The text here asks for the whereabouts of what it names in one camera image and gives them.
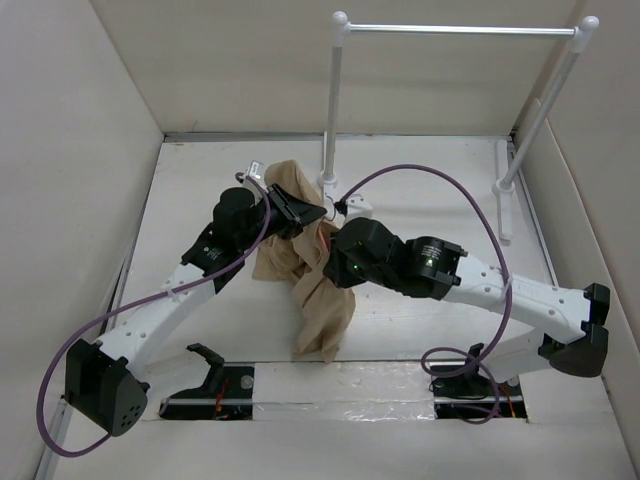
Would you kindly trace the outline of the beige t shirt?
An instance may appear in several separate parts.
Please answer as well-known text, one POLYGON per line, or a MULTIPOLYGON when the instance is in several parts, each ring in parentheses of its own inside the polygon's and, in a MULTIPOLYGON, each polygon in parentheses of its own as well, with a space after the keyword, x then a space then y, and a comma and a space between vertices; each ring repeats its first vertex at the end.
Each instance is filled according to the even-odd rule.
POLYGON ((289 282, 301 309, 304 324, 296 340, 296 357, 318 353, 324 362, 334 361, 354 315, 354 292, 336 287, 323 274, 330 253, 324 252, 319 234, 330 239, 337 231, 332 221, 322 218, 291 240, 273 236, 258 247, 252 277, 289 282))

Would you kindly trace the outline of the pink clothes hanger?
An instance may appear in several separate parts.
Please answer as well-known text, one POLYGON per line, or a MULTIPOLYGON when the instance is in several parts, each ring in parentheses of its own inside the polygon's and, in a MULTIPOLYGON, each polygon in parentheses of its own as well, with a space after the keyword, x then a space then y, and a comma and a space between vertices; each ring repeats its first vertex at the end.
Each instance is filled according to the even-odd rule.
POLYGON ((329 237, 325 233, 321 232, 319 234, 319 238, 322 241, 324 252, 326 254, 329 254, 331 252, 331 244, 330 244, 329 237))

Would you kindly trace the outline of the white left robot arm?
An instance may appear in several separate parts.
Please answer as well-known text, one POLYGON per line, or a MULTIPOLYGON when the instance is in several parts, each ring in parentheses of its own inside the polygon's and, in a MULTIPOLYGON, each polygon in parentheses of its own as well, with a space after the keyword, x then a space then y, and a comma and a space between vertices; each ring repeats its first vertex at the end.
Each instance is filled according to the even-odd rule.
POLYGON ((247 188, 225 190, 212 221, 166 281, 164 295, 135 309, 121 325, 66 354, 65 398, 113 437, 126 433, 148 404, 145 367, 154 351, 200 305, 244 267, 247 253, 272 236, 292 239, 326 213, 278 185, 256 198, 247 188))

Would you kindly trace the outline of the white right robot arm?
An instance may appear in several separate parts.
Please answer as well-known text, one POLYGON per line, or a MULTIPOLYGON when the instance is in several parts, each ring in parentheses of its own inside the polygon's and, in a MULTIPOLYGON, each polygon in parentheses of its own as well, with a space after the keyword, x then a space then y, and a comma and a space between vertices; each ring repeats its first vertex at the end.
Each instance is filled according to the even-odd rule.
POLYGON ((410 298, 508 313, 530 332, 487 348, 462 368, 462 381, 484 393, 497 381, 544 369, 580 378, 601 375, 608 354, 608 287, 565 289, 504 274, 461 246, 422 236, 402 240, 382 223, 356 218, 330 237, 323 274, 336 287, 370 282, 410 298))

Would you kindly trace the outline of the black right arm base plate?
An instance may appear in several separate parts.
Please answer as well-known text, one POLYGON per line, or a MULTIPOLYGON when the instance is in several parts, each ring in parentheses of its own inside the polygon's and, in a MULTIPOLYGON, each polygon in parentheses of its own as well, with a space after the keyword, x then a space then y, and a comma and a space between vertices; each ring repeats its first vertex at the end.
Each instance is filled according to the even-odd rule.
POLYGON ((459 359, 441 359, 427 362, 423 367, 432 371, 429 391, 433 394, 437 419, 458 419, 469 424, 481 424, 489 419, 522 419, 527 410, 518 378, 496 383, 482 376, 476 366, 463 375, 446 377, 468 364, 484 348, 483 343, 472 345, 459 359))

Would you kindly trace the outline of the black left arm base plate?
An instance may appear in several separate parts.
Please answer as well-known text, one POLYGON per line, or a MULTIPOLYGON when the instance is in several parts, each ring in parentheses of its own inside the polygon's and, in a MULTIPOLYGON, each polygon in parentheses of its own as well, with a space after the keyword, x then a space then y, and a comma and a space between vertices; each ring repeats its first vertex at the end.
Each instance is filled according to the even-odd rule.
POLYGON ((246 421, 253 419, 254 364, 227 364, 210 348, 194 343, 186 349, 207 364, 206 376, 195 387, 163 399, 164 420, 246 421))

